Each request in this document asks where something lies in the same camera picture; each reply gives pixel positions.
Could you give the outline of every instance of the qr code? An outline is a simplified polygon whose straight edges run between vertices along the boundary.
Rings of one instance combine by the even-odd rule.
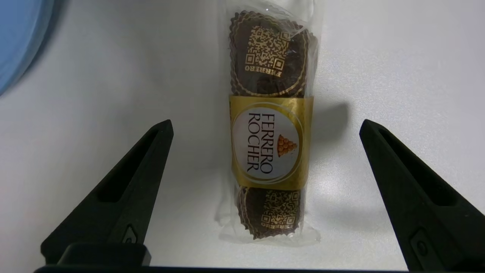
[[[263,205],[261,225],[268,228],[292,228],[300,203],[299,191],[269,190]]]
[[[290,34],[254,26],[248,41],[246,64],[283,70]]]

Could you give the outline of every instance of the blue object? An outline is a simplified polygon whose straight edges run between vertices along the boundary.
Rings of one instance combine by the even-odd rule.
[[[25,73],[43,44],[54,0],[0,0],[0,95]]]

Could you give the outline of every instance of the clear plastic wrapper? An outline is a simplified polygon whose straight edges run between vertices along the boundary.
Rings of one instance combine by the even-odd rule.
[[[318,242],[304,213],[322,3],[224,4],[232,202],[221,237],[287,246]]]

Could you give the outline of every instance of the pyramid of chocolates logo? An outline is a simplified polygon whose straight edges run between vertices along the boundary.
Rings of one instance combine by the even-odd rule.
[[[296,143],[293,143],[289,139],[283,137],[282,135],[279,135],[278,137],[278,157],[283,156],[284,154],[287,154],[298,147]]]

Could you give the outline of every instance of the white table surface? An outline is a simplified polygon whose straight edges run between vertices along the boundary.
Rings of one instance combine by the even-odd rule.
[[[215,1],[69,3],[51,46],[0,97],[0,271],[40,243],[153,124],[175,138],[145,244],[152,265],[406,269],[358,137],[389,128],[485,212],[485,2],[327,1],[307,222],[319,244],[218,239],[227,92]]]

